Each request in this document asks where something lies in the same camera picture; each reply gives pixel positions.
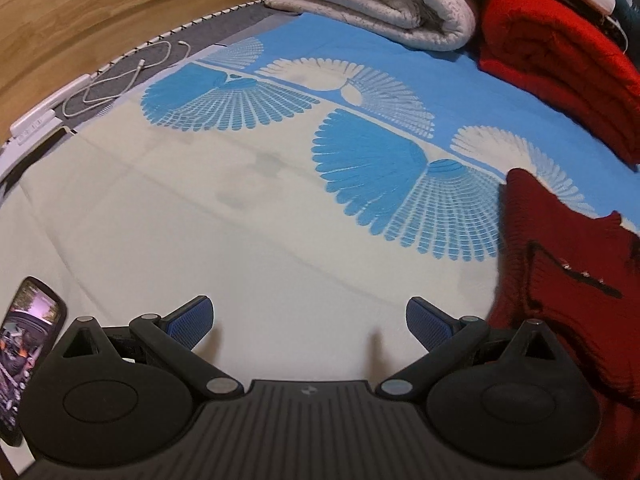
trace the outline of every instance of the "power strip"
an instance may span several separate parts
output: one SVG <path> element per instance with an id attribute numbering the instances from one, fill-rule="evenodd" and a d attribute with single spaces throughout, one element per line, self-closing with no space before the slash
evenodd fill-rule
<path id="1" fill-rule="evenodd" d="M 9 140 L 4 145 L 4 151 L 0 153 L 0 183 L 25 156 L 47 140 L 60 124 L 62 124 L 62 120 L 54 116 L 46 124 L 26 136 L 22 143 L 18 139 Z"/>
<path id="2" fill-rule="evenodd" d="M 27 130 L 31 130 L 33 133 L 37 128 L 37 123 L 40 121 L 40 124 L 45 121 L 41 121 L 41 117 L 48 113 L 48 110 L 55 108 L 61 102 L 63 102 L 68 97 L 78 93 L 78 91 L 86 88 L 93 81 L 92 77 L 88 74 L 81 75 L 79 78 L 73 80 L 66 86 L 63 86 L 60 90 L 53 92 L 49 97 L 44 99 L 35 105 L 31 110 L 25 113 L 22 117 L 20 117 L 14 124 L 9 128 L 11 130 L 11 134 L 14 139 L 20 137 Z"/>

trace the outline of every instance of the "phone screen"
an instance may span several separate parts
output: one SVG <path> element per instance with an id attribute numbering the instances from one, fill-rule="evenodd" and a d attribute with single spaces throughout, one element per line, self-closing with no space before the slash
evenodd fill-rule
<path id="1" fill-rule="evenodd" d="M 0 328 L 0 420 L 5 433 L 16 430 L 22 392 L 38 359 L 52 346 L 64 322 L 65 306 L 48 287 L 27 278 Z"/>

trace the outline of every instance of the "blue bedsheet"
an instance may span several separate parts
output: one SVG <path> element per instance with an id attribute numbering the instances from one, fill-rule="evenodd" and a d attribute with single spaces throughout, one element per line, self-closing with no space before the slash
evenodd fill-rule
<path id="1" fill-rule="evenodd" d="M 618 210 L 640 226 L 640 174 L 561 112 L 468 54 L 412 51 L 319 16 L 185 65 L 153 83 L 142 107 L 152 124 L 241 135 L 320 100 L 336 109 L 309 159 L 372 235 L 437 258 L 494 257 L 498 186 L 516 167 L 574 210 Z"/>

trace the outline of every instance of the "red knit fabric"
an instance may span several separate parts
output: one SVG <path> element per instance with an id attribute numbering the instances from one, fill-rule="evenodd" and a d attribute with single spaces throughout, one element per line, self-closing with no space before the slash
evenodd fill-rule
<path id="1" fill-rule="evenodd" d="M 581 122 L 640 163 L 640 74 L 594 25 L 555 0 L 486 0 L 480 68 Z"/>
<path id="2" fill-rule="evenodd" d="M 640 475 L 640 240 L 618 213 L 587 218 L 524 170 L 509 172 L 503 201 L 505 248 L 488 321 L 496 328 L 517 328 L 527 317 L 548 323 L 600 403 L 587 466 L 607 480 L 633 480 Z"/>

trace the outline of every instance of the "wooden headboard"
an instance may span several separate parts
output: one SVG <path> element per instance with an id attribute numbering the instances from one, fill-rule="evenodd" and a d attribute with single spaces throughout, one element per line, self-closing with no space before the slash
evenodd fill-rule
<path id="1" fill-rule="evenodd" d="M 0 143 L 33 105 L 189 20 L 252 0 L 0 0 Z"/>

